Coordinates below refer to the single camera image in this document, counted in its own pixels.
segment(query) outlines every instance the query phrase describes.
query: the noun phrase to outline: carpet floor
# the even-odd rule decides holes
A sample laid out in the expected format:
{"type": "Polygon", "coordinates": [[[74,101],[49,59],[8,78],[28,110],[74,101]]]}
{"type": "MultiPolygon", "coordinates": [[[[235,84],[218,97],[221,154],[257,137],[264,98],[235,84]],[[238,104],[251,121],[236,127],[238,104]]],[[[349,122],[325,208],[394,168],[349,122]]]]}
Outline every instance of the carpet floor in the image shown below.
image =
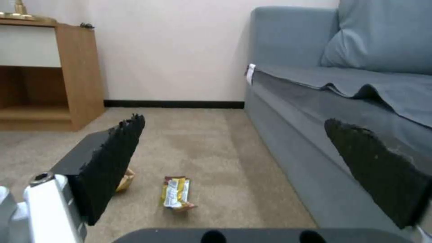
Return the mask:
{"type": "Polygon", "coordinates": [[[316,227],[243,110],[111,108],[79,132],[0,132],[0,185],[21,201],[32,175],[132,113],[146,118],[130,163],[135,180],[87,228],[87,243],[140,228],[316,227]],[[198,208],[175,214],[159,204],[163,177],[175,175],[191,178],[198,208]]]}

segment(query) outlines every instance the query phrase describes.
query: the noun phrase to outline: white wall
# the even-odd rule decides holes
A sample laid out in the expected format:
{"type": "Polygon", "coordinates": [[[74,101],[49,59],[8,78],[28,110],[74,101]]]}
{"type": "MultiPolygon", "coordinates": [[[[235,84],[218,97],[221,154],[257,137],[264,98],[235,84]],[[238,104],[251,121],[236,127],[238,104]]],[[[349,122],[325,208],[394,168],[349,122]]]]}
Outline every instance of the white wall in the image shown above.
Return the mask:
{"type": "Polygon", "coordinates": [[[241,101],[250,12],[339,0],[24,1],[29,13],[96,26],[106,99],[241,101]]]}

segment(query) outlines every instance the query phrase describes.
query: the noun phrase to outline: candy bar wrapper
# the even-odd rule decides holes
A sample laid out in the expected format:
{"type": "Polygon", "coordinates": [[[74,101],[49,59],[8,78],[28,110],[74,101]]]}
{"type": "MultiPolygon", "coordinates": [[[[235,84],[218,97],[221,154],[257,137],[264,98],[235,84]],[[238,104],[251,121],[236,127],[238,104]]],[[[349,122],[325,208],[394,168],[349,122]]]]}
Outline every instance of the candy bar wrapper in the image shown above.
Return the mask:
{"type": "Polygon", "coordinates": [[[162,188],[162,204],[174,211],[187,211],[197,206],[188,202],[191,180],[185,176],[166,176],[162,188]]]}

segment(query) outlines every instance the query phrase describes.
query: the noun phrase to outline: sofa cushion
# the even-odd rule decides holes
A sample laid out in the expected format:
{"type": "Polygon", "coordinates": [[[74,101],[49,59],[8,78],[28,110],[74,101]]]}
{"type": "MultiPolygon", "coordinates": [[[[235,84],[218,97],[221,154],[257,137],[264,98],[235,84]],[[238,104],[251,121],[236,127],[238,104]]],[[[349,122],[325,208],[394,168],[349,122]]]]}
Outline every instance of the sofa cushion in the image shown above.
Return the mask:
{"type": "Polygon", "coordinates": [[[341,0],[321,65],[432,74],[431,0],[341,0]]]}
{"type": "Polygon", "coordinates": [[[432,76],[379,73],[337,67],[279,67],[257,65],[255,70],[313,89],[368,99],[379,96],[395,113],[432,128],[432,76]]]}

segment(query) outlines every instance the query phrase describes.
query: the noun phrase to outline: wooden cabinet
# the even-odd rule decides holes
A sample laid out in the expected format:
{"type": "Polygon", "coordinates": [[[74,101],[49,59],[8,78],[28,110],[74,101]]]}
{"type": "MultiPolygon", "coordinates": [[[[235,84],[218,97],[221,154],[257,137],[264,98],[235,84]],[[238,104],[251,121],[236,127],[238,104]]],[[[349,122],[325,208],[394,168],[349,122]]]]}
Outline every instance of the wooden cabinet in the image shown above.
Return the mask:
{"type": "Polygon", "coordinates": [[[94,31],[0,20],[0,130],[77,131],[100,116],[94,31]]]}

